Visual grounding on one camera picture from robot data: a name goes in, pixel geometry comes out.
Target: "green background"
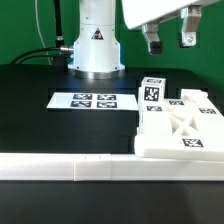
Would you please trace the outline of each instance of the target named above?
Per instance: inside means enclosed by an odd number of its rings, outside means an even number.
[[[55,46],[53,0],[39,0],[40,27],[48,47]],[[61,0],[63,36],[67,45],[79,35],[79,1]],[[224,93],[224,1],[203,8],[197,32],[197,46],[180,49],[178,32],[182,20],[176,18],[160,25],[159,36],[164,53],[151,56],[140,31],[127,29],[121,0],[116,4],[116,38],[121,43],[121,60],[126,67],[183,68],[193,71]],[[35,19],[35,1],[7,0],[0,3],[0,64],[7,64],[16,56],[42,48]],[[46,59],[27,63],[47,64]]]

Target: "black tabletop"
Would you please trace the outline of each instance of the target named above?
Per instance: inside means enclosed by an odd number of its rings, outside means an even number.
[[[192,72],[128,68],[123,78],[89,81],[50,66],[0,66],[0,151],[133,153],[138,113],[48,110],[54,92],[135,94],[144,76],[166,78],[165,97],[181,88],[223,96]],[[223,182],[0,181],[0,223],[224,222]]]
[[[178,98],[182,88],[208,91],[218,109],[223,110],[220,102],[224,98],[186,70],[129,68],[124,77],[88,80],[51,66],[3,65],[0,66],[0,151],[133,153],[138,112],[46,106],[55,92],[134,94],[137,99],[145,76],[166,78],[168,98]]]

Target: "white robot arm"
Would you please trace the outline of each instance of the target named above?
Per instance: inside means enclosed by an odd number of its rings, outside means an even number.
[[[177,16],[183,18],[179,35],[180,47],[196,44],[196,31],[201,19],[201,7],[219,0],[122,0],[124,19],[129,29],[142,29],[151,54],[162,52],[157,35],[159,23]]]
[[[180,46],[196,44],[201,7],[219,0],[121,0],[129,29],[142,29],[151,54],[162,52],[157,35],[159,23],[180,16],[183,27]],[[120,44],[115,38],[116,0],[79,0],[80,35],[74,43],[70,71],[86,78],[110,78],[124,70],[120,63]]]

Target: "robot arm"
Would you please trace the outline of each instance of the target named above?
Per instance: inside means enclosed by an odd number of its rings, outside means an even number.
[[[151,54],[162,53],[157,35],[159,23],[181,15],[183,26],[180,47],[196,44],[196,31],[201,19],[201,7],[219,0],[122,0],[124,19],[129,29],[142,29]]]

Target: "warning label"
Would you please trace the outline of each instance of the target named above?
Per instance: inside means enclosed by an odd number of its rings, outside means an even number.
[[[100,32],[100,29],[97,28],[96,32],[93,34],[92,38],[93,40],[103,40],[102,33]]]

